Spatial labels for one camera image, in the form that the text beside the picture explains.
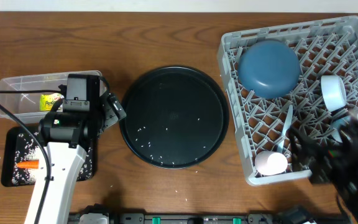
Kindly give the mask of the yellow foil snack wrapper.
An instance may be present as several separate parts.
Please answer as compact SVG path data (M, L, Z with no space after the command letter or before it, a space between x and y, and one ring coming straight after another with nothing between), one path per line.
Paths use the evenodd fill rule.
M39 101L40 111L50 111L56 101L62 99L63 95L59 93L52 93L49 95L41 95Z

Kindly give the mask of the orange carrot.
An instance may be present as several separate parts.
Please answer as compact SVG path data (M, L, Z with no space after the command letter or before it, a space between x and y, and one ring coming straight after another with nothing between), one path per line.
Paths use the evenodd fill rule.
M39 168L39 160L33 161L22 161L16 164L17 168L20 169L38 169Z

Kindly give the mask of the pink cup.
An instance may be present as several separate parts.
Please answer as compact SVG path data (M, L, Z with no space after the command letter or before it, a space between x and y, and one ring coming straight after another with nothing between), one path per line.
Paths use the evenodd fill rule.
M286 171L287 158L279 152L262 151L255 157L255 168L261 175L277 175Z

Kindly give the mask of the dark blue plate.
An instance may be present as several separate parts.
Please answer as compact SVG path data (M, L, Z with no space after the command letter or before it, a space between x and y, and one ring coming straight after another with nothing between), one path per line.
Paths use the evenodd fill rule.
M282 42L264 40L249 47L240 57L237 75L246 90L260 98L289 94L301 75L296 53Z

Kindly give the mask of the white plastic knife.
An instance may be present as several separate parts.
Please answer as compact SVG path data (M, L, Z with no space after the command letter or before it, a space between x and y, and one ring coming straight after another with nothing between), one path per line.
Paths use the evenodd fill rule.
M293 117L293 105L289 105L288 111L287 111L287 117L285 118L285 122L284 122L283 129L282 129L282 135L281 135L282 139L278 143L278 146L277 146L277 152L279 152L279 153L283 152L285 136L286 136L288 129L291 126L292 117Z

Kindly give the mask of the light blue bowl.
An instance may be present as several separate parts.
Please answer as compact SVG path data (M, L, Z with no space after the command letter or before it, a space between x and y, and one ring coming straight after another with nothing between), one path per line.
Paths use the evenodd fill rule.
M345 107L347 96L340 76L323 75L321 77L321 92L324 104L329 112Z

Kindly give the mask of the light blue cup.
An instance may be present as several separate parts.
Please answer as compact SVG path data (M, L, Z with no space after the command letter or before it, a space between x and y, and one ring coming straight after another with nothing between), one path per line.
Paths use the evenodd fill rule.
M333 129L331 136L334 138L335 141L342 142L342 139L339 134L339 130L342 126L348 125L350 120L351 120L350 116L345 116L345 117L335 120L331 123L330 129Z

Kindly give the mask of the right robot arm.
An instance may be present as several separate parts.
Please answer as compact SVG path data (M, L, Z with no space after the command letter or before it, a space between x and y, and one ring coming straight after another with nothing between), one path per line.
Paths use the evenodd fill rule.
M339 128L342 143L322 146L291 127L288 137L294 165L306 165L311 184L333 184L358 222L358 121Z

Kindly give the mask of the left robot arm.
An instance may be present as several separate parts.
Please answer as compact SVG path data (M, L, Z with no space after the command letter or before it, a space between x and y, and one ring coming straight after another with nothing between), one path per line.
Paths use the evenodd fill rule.
M78 175L90 147L112 125L126 117L100 75L71 73L63 99L39 123L42 157L26 223L66 223Z

